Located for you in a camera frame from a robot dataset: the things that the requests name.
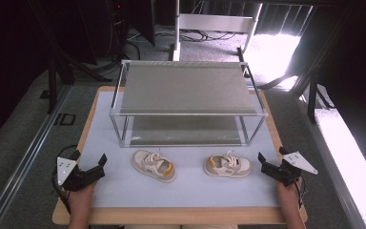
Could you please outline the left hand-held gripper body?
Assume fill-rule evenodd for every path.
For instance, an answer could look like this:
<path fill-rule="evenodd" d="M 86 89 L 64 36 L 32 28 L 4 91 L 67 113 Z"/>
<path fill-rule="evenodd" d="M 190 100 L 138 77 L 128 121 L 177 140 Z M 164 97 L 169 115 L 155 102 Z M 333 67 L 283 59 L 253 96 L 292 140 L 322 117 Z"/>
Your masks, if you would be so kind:
<path fill-rule="evenodd" d="M 100 169 L 95 166 L 88 171 L 82 171 L 76 161 L 60 156 L 57 158 L 56 169 L 57 180 L 55 183 L 65 190 L 74 192 L 84 189 L 105 176 L 104 167 Z"/>

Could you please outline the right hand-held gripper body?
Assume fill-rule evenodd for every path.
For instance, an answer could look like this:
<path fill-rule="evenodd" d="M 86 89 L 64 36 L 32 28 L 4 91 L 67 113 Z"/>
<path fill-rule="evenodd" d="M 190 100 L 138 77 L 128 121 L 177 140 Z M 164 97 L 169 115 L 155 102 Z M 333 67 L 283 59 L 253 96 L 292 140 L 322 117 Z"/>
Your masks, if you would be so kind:
<path fill-rule="evenodd" d="M 261 172 L 282 182 L 285 186 L 297 182 L 303 171 L 314 175 L 318 174 L 318 170 L 300 152 L 283 156 L 279 166 L 275 166 L 268 161 L 267 163 L 267 168 L 261 167 Z"/>

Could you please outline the beige child sneaker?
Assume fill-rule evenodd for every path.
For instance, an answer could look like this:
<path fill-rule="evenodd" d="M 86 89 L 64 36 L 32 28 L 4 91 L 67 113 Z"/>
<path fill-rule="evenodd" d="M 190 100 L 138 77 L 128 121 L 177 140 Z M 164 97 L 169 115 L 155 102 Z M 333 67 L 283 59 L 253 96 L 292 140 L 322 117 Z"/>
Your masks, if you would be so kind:
<path fill-rule="evenodd" d="M 214 177 L 245 177 L 252 171 L 249 159 L 232 155 L 231 151 L 221 155 L 211 155 L 204 163 L 208 176 Z"/>
<path fill-rule="evenodd" d="M 173 163 L 160 153 L 136 151 L 132 155 L 132 165 L 141 174 L 162 182 L 172 182 L 175 178 Z"/>

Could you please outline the person's left hand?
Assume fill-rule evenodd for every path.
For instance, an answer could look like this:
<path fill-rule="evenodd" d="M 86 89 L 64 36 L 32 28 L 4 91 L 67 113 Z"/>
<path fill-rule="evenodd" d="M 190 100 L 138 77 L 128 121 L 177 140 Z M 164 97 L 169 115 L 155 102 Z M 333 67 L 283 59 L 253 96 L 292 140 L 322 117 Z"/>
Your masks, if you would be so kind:
<path fill-rule="evenodd" d="M 89 210 L 92 206 L 92 194 L 96 183 L 90 184 L 79 191 L 68 191 L 68 203 L 71 207 L 71 212 Z"/>

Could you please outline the person's right hand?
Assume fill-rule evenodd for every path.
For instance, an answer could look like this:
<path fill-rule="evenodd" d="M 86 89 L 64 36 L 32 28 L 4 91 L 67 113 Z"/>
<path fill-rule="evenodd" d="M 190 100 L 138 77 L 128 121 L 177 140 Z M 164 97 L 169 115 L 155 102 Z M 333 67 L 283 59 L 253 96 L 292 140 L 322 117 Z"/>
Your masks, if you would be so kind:
<path fill-rule="evenodd" d="M 282 209 L 299 209 L 299 195 L 295 184 L 285 186 L 282 182 L 277 181 L 275 186 Z"/>

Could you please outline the black metal stand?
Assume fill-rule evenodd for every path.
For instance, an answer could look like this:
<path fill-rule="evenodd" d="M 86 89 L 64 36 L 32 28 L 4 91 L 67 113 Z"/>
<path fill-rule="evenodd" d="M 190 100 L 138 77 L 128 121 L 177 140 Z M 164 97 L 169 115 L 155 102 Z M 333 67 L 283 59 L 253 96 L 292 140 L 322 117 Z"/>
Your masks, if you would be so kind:
<path fill-rule="evenodd" d="M 291 92 L 293 94 L 302 95 L 306 89 L 309 89 L 307 117 L 314 124 L 316 124 L 316 75 L 322 54 L 325 53 L 326 45 L 331 40 L 331 33 L 335 23 L 335 8 L 314 7 L 312 18 L 309 20 L 307 28 L 300 38 L 285 73 L 278 79 L 259 87 L 260 90 L 270 90 L 284 80 L 289 79 L 292 76 L 297 76 L 298 79 L 291 88 Z"/>
<path fill-rule="evenodd" d="M 78 62 L 70 55 L 65 53 L 60 47 L 54 31 L 49 23 L 49 20 L 39 0 L 27 0 L 30 7 L 30 11 L 36 18 L 38 24 L 38 32 L 41 37 L 41 44 L 46 51 L 48 61 L 48 73 L 49 73 L 49 110 L 48 113 L 52 113 L 57 106 L 57 83 L 56 76 L 59 75 L 62 82 L 66 85 L 72 85 L 75 81 L 75 76 L 71 70 L 71 67 L 75 67 L 87 75 L 91 76 L 99 82 L 111 82 L 109 78 L 95 73 L 82 63 Z"/>

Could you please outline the white table mat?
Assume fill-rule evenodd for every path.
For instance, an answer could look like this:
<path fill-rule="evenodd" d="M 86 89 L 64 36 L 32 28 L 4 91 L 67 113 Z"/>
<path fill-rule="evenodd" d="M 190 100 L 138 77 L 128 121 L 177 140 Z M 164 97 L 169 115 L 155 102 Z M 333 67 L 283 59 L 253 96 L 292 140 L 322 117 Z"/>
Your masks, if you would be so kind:
<path fill-rule="evenodd" d="M 263 124 L 249 146 L 163 147 L 155 150 L 174 163 L 176 176 L 162 182 L 137 172 L 132 166 L 134 148 L 121 148 L 109 117 L 113 93 L 98 96 L 91 127 L 80 157 L 80 167 L 90 169 L 101 156 L 108 161 L 105 176 L 93 193 L 94 207 L 276 207 L 275 181 L 261 173 L 262 154 L 277 164 L 272 137 Z M 251 161 L 246 177 L 210 177 L 204 171 L 208 156 L 231 152 Z"/>

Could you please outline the wooden table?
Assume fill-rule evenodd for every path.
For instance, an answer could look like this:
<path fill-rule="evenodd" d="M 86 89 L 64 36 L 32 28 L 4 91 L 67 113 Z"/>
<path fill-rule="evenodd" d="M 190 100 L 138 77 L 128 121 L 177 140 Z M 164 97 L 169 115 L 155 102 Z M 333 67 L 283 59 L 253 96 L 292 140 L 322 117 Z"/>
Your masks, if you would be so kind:
<path fill-rule="evenodd" d="M 275 146 L 281 144 L 275 120 L 267 122 Z M 92 207 L 89 224 L 283 224 L 285 218 L 280 207 Z"/>

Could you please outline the aluminium floor rail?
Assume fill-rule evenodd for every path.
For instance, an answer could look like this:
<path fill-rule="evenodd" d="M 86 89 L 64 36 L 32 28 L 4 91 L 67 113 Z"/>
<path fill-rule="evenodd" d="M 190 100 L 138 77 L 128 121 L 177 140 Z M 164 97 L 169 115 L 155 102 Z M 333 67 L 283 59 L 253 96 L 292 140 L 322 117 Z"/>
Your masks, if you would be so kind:
<path fill-rule="evenodd" d="M 39 155 L 55 119 L 60 113 L 70 86 L 60 90 L 52 109 L 37 109 L 32 101 L 20 102 L 0 131 L 0 223 L 25 177 Z"/>
<path fill-rule="evenodd" d="M 307 115 L 307 98 L 301 95 L 297 102 L 311 127 L 317 148 L 352 228 L 366 229 L 362 193 L 356 181 L 357 173 L 365 167 L 360 163 L 362 155 L 352 134 L 337 111 L 323 110 L 322 114 L 314 114 L 314 124 Z"/>

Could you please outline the metal frame shoe rack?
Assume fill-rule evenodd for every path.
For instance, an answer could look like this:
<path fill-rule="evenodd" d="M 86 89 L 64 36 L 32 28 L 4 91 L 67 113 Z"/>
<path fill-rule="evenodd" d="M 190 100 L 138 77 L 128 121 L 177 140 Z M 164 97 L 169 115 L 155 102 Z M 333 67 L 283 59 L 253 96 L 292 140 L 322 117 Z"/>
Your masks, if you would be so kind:
<path fill-rule="evenodd" d="M 119 145 L 249 145 L 268 116 L 244 62 L 125 61 L 110 118 Z"/>

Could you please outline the white desk frame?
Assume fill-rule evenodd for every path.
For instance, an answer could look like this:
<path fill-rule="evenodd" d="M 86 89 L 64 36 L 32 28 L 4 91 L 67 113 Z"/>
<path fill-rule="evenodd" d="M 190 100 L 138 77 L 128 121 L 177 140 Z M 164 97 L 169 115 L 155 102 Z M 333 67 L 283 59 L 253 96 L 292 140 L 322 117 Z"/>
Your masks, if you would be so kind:
<path fill-rule="evenodd" d="M 189 14 L 180 12 L 180 0 L 175 0 L 174 15 L 174 45 L 172 61 L 180 60 L 180 31 L 224 31 L 246 33 L 247 39 L 242 47 L 237 48 L 240 61 L 243 62 L 243 54 L 248 49 L 251 39 L 254 36 L 259 15 L 262 10 L 262 3 L 255 4 L 255 12 L 251 17 L 209 15 L 209 14 Z"/>

